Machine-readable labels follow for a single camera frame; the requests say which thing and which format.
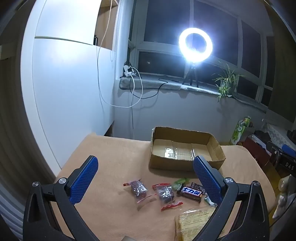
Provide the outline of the red storage box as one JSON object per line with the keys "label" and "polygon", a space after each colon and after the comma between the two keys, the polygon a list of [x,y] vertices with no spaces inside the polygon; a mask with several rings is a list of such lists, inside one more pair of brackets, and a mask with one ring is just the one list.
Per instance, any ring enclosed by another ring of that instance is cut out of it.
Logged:
{"label": "red storage box", "polygon": [[266,149],[266,144],[257,136],[249,135],[243,142],[243,147],[250,152],[261,168],[267,165],[271,153]]}

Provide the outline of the clear-wrapped dates snack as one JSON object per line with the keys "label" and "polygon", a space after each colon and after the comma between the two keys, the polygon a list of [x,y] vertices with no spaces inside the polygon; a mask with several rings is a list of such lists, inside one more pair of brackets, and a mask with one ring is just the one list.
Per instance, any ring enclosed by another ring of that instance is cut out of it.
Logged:
{"label": "clear-wrapped dates snack", "polygon": [[152,189],[159,197],[159,200],[161,202],[161,211],[183,205],[182,201],[175,200],[175,194],[170,183],[155,184],[152,185]]}
{"label": "clear-wrapped dates snack", "polygon": [[155,201],[156,194],[147,188],[141,179],[132,180],[123,183],[123,187],[126,191],[130,192],[135,199],[136,204],[147,204]]}

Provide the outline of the green jelly candy packet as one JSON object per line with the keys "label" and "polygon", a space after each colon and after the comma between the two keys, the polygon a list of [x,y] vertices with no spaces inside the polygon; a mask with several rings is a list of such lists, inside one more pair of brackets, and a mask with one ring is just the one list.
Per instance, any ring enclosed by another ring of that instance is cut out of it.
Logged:
{"label": "green jelly candy packet", "polygon": [[183,185],[186,185],[189,183],[189,178],[181,178],[177,181],[175,181],[171,186],[175,191],[178,191]]}

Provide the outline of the bread slice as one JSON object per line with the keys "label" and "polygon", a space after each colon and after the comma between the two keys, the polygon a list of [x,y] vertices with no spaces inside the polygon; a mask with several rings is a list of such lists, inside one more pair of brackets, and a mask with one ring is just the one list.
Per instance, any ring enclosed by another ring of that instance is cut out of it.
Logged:
{"label": "bread slice", "polygon": [[216,205],[190,209],[175,217],[175,240],[192,241],[214,213]]}

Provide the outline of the grey windowsill mat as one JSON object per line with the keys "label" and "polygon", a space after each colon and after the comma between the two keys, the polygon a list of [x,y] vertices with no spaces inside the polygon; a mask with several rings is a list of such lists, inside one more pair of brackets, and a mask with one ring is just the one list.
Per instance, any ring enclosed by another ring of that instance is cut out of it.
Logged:
{"label": "grey windowsill mat", "polygon": [[[193,82],[194,85],[182,84],[182,81],[180,82],[179,79],[167,78],[166,76],[144,74],[143,77],[141,77],[142,80],[140,80],[138,76],[133,76],[133,78],[136,90],[141,90],[143,85],[144,90],[185,90],[187,92],[200,92],[204,94],[211,94],[216,97],[220,95],[217,86],[210,85],[204,82],[200,82],[199,86],[196,87],[196,82]],[[250,99],[249,97],[243,96],[241,94],[234,93],[232,96],[229,95],[228,98],[235,99],[241,104],[259,109],[264,113],[267,112],[267,106],[260,104],[257,101]]]}

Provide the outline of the potted spider plant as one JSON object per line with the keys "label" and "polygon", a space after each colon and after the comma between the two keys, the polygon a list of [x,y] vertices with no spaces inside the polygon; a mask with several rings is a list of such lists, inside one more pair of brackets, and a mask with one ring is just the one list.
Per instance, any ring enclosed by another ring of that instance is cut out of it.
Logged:
{"label": "potted spider plant", "polygon": [[212,74],[214,77],[213,81],[215,81],[218,87],[218,102],[222,97],[232,97],[238,86],[239,78],[244,77],[244,75],[231,69],[227,63],[223,64],[223,67],[219,66],[219,69],[219,73],[216,72]]}

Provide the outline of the green juice carton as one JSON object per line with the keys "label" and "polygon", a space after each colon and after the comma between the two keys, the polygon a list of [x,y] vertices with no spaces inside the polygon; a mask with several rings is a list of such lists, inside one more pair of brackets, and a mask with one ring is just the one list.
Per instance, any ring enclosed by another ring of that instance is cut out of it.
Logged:
{"label": "green juice carton", "polygon": [[232,134],[232,137],[230,139],[230,144],[236,145],[240,141],[245,129],[249,127],[250,122],[251,122],[250,116],[246,116],[245,118],[241,119],[237,123],[235,130]]}

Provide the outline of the small dark candy packet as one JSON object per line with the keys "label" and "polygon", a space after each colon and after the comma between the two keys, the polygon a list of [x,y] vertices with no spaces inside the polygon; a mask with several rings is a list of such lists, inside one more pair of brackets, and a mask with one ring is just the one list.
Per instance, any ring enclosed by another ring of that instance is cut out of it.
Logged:
{"label": "small dark candy packet", "polygon": [[190,187],[193,188],[193,189],[196,189],[196,190],[201,191],[202,194],[205,194],[205,192],[206,192],[205,189],[204,189],[204,187],[202,185],[197,184],[195,182],[192,182],[191,185],[190,185]]}

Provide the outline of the open cardboard box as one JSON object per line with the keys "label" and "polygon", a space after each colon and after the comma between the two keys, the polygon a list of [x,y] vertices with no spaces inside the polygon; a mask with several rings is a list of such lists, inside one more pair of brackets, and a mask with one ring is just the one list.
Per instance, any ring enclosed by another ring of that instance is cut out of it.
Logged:
{"label": "open cardboard box", "polygon": [[152,131],[149,167],[169,171],[193,171],[193,161],[202,156],[213,168],[226,160],[211,133],[156,126]]}

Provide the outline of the white power strip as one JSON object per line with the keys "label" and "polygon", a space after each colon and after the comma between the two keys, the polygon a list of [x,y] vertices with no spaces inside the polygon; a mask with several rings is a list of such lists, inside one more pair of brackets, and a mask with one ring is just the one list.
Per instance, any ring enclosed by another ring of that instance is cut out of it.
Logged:
{"label": "white power strip", "polygon": [[135,74],[134,69],[130,65],[124,65],[123,70],[125,77],[131,77],[133,74]]}

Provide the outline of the large Snickers bar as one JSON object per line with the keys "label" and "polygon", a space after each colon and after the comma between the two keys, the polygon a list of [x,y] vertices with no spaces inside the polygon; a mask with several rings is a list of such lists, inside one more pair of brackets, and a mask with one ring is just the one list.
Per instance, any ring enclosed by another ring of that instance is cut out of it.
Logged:
{"label": "large Snickers bar", "polygon": [[205,194],[205,189],[196,189],[193,187],[189,187],[186,185],[182,185],[179,190],[177,191],[178,196],[184,196],[186,198],[195,200],[197,202],[202,201],[202,196]]}

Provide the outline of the white cabinet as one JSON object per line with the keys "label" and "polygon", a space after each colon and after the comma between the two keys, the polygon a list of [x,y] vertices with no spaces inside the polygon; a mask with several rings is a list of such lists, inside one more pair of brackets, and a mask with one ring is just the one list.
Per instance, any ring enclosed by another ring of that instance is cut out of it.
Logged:
{"label": "white cabinet", "polygon": [[32,1],[20,58],[23,103],[45,165],[58,175],[90,133],[113,123],[114,52],[93,44],[103,1]]}

